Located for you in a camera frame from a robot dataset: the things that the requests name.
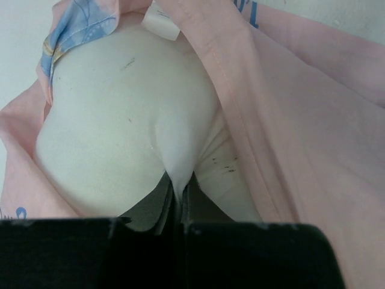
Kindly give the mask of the blue pink printed pillowcase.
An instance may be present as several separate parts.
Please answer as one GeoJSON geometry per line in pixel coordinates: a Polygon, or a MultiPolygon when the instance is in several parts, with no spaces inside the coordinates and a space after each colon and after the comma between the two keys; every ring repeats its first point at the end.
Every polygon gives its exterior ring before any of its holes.
{"type": "Polygon", "coordinates": [[[348,288],[384,287],[384,46],[254,1],[60,1],[36,82],[1,110],[1,217],[79,215],[34,160],[56,63],[143,16],[211,79],[260,221],[310,223],[348,288]]]}

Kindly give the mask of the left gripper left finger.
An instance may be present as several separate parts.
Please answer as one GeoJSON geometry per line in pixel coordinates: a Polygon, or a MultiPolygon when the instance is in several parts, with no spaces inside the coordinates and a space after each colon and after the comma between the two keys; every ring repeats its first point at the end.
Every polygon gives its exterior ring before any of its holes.
{"type": "Polygon", "coordinates": [[[1,220],[2,288],[171,288],[168,175],[118,217],[1,220]]]}

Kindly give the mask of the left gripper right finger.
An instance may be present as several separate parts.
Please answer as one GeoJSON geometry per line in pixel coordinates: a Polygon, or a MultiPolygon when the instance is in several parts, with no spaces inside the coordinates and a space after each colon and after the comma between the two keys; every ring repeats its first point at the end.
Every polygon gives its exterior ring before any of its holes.
{"type": "Polygon", "coordinates": [[[193,176],[183,191],[185,288],[344,288],[327,237],[299,223],[236,222],[193,176]]]}

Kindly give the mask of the white pillow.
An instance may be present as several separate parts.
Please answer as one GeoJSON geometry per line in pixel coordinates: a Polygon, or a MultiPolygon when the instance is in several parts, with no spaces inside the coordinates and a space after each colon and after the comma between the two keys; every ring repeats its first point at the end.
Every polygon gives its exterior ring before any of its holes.
{"type": "Polygon", "coordinates": [[[120,18],[109,36],[54,67],[53,102],[34,160],[81,216],[119,216],[168,173],[177,200],[192,175],[230,218],[257,222],[219,98],[185,36],[120,18]]]}

